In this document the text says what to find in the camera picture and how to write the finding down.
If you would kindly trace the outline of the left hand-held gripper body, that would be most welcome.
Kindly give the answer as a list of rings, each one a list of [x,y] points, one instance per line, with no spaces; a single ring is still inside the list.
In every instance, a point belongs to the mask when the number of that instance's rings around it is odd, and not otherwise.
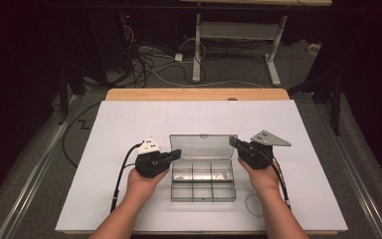
[[[137,158],[135,160],[135,169],[146,178],[154,178],[168,168],[165,158],[166,152],[161,152],[160,145],[153,137],[145,139],[135,151]]]

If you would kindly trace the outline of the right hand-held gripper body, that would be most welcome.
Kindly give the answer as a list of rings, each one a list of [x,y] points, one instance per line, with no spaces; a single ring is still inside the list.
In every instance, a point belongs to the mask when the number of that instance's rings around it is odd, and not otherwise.
[[[252,169],[265,169],[273,162],[274,146],[291,146],[291,143],[271,132],[262,130],[253,135],[250,142],[242,142],[242,160]]]

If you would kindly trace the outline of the clear plastic compartment box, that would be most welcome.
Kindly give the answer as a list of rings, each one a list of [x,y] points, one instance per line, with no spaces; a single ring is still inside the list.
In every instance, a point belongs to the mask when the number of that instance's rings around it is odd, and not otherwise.
[[[233,134],[171,134],[171,149],[181,156],[172,162],[173,202],[233,202]]]

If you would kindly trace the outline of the person's left hand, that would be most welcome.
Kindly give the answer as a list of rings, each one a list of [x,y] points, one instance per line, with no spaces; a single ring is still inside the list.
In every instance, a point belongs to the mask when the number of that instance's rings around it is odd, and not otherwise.
[[[153,178],[143,177],[134,168],[130,171],[127,179],[125,196],[136,200],[148,200],[155,191],[157,184],[169,172],[168,169],[162,171]]]

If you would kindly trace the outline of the person's right hand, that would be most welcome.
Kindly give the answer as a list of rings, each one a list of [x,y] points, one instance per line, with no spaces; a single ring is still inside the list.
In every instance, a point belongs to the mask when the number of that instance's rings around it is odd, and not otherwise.
[[[247,170],[252,186],[255,188],[258,196],[266,199],[270,196],[279,196],[279,179],[274,169],[269,166],[265,169],[252,169],[240,157],[238,158],[240,164]]]

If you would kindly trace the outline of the black stand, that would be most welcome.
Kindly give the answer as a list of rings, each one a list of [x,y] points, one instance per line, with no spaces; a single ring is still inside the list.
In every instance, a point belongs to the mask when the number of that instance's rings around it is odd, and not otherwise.
[[[69,112],[68,88],[71,88],[71,91],[75,95],[82,96],[86,92],[83,78],[74,70],[70,70],[68,67],[62,66],[59,71],[59,96],[61,110],[59,125],[63,124]]]
[[[342,75],[339,67],[332,67],[318,76],[307,78],[303,83],[287,90],[287,94],[292,96],[299,92],[312,93],[312,100],[315,104],[331,103],[329,116],[330,126],[336,136],[340,136],[339,115],[342,93]]]

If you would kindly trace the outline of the white-framed desk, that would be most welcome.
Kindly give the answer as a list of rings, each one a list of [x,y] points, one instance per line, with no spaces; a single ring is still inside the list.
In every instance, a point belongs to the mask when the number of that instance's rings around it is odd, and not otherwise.
[[[301,7],[302,9],[312,9],[319,7],[329,7],[332,0],[180,0],[190,3],[192,7],[212,7],[215,4],[228,7]],[[195,48],[193,57],[192,82],[201,83],[203,77],[202,60],[204,59],[206,48],[202,43],[203,39],[233,39],[233,40],[268,40],[272,41],[271,50],[264,54],[265,65],[274,87],[281,85],[281,80],[275,66],[275,56],[285,30],[287,14],[275,23],[247,23],[239,20],[203,20],[202,14],[196,14],[195,22]]]

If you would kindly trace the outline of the aluminium floor rail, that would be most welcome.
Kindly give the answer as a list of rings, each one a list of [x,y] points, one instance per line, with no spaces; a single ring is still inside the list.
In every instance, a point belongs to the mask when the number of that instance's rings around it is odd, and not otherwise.
[[[333,128],[329,123],[329,115],[326,110],[326,107],[323,105],[316,105],[316,110],[320,115],[325,127],[328,130],[328,133],[331,135],[335,146],[339,152],[341,159],[341,164],[343,169],[348,177],[348,181],[351,184],[351,187],[357,197],[358,203],[363,210],[368,223],[373,230],[376,239],[382,239],[382,215],[380,214],[377,204],[375,203],[371,193],[368,191],[365,186],[361,176],[356,169],[352,158],[349,155],[346,147],[343,144],[340,136],[337,136]]]
[[[66,117],[62,115],[61,105],[55,104],[57,109],[36,131],[10,169],[0,189],[0,201],[11,202],[12,206],[0,206],[6,213],[0,226],[0,239],[15,236],[46,175],[59,140],[82,99],[82,96],[69,97]]]

